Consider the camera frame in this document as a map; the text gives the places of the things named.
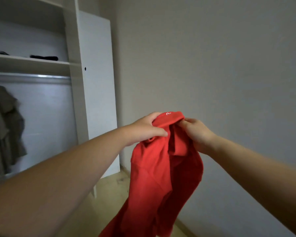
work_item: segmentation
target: metal rod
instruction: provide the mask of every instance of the metal rod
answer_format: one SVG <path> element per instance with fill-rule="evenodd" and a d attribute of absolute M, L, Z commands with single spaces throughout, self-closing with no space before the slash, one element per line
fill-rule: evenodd
<path fill-rule="evenodd" d="M 54 78 L 54 79 L 71 79 L 70 76 L 38 75 L 38 74 L 23 74 L 23 73 L 9 73 L 9 72 L 0 72 L 0 75 L 22 76 L 22 77 L 38 77 L 38 78 Z"/>

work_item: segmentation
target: beige floor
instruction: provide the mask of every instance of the beige floor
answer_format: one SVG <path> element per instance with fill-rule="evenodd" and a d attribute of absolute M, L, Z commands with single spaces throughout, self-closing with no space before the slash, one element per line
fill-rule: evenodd
<path fill-rule="evenodd" d="M 97 183 L 97 198 L 89 194 L 71 215 L 56 237 L 95 237 L 118 213 L 128 197 L 129 177 L 124 172 Z M 186 237 L 174 226 L 171 237 Z"/>

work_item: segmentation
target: folded black clothes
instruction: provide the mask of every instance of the folded black clothes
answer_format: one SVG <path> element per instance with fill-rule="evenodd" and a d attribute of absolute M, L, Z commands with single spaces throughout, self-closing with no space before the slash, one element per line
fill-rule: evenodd
<path fill-rule="evenodd" d="M 4 51 L 0 51 L 1 55 L 9 55 L 8 53 L 4 52 Z"/>
<path fill-rule="evenodd" d="M 40 55 L 30 55 L 30 58 L 50 60 L 50 61 L 58 61 L 58 57 L 56 56 L 40 56 Z"/>

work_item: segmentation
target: closet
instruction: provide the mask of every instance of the closet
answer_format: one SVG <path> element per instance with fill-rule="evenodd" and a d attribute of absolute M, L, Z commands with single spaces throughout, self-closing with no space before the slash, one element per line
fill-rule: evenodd
<path fill-rule="evenodd" d="M 117 127 L 110 22 L 98 15 L 97 0 L 0 0 L 0 85 L 20 103 L 28 153 L 11 175 Z M 119 171 L 117 157 L 104 176 Z"/>

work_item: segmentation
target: wardrobe shelf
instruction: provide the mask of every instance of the wardrobe shelf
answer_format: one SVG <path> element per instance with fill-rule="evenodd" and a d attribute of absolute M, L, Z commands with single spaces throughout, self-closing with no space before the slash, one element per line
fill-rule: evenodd
<path fill-rule="evenodd" d="M 69 62 L 1 54 L 0 72 L 70 76 Z"/>

